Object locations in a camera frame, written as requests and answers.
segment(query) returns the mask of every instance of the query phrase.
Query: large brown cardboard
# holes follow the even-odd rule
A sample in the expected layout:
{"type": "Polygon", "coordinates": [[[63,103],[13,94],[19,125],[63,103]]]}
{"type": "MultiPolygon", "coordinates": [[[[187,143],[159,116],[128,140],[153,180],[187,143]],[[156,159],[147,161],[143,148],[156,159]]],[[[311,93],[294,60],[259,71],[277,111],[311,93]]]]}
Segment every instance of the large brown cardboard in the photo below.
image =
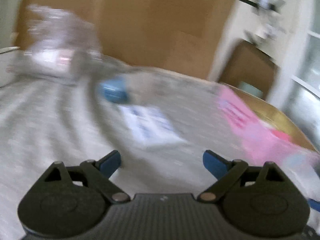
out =
{"type": "Polygon", "coordinates": [[[103,53],[206,79],[234,0],[23,0],[16,46],[31,43],[35,3],[72,11],[96,25],[103,53]]]}

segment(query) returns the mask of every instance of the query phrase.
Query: wrinkled fabric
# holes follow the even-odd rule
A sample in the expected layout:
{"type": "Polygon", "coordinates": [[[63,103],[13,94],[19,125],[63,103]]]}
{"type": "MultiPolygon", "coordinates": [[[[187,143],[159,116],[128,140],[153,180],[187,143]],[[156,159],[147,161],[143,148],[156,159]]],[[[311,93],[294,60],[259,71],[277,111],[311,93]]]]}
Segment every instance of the wrinkled fabric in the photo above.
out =
{"type": "Polygon", "coordinates": [[[244,157],[239,139],[217,107],[219,85],[156,70],[155,80],[161,86],[148,104],[158,106],[187,143],[152,152],[140,149],[118,106],[96,89],[101,80],[126,71],[111,60],[76,86],[21,77],[0,89],[1,240],[24,235],[17,216],[19,201],[53,161],[79,165],[117,149],[123,165],[111,181],[133,197],[135,193],[198,195],[216,181],[203,167],[205,150],[227,159],[244,157]]]}

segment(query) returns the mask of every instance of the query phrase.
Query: clear plastic bag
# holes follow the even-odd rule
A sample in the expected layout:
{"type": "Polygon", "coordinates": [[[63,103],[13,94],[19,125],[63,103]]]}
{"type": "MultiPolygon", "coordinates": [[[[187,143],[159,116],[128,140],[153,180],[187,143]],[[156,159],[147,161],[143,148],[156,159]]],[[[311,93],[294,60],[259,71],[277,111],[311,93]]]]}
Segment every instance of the clear plastic bag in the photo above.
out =
{"type": "Polygon", "coordinates": [[[94,25],[75,14],[47,6],[30,5],[42,20],[30,21],[35,43],[13,63],[16,73],[73,84],[92,60],[101,59],[94,25]]]}

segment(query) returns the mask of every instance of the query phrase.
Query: brown chair backrest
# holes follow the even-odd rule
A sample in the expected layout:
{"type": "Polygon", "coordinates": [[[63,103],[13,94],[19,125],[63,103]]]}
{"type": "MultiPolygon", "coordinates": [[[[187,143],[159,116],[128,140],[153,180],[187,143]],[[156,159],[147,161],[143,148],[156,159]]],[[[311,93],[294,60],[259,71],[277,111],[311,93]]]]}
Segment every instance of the brown chair backrest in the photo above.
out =
{"type": "Polygon", "coordinates": [[[219,82],[238,87],[243,81],[262,91],[265,100],[276,73],[277,66],[267,54],[242,40],[234,49],[219,82]]]}

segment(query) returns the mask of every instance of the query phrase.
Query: ribbed gray surface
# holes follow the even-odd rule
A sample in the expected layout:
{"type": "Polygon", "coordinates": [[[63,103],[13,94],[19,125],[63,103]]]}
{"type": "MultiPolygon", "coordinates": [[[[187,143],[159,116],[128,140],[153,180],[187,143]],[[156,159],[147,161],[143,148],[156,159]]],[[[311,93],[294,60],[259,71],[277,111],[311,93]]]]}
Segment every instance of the ribbed gray surface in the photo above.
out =
{"type": "MultiPolygon", "coordinates": [[[[27,236],[24,240],[43,240],[27,236]]],[[[229,225],[213,204],[191,194],[138,194],[127,204],[114,205],[102,222],[69,240],[253,240],[229,225]]],[[[302,240],[302,237],[283,238],[302,240]]]]}

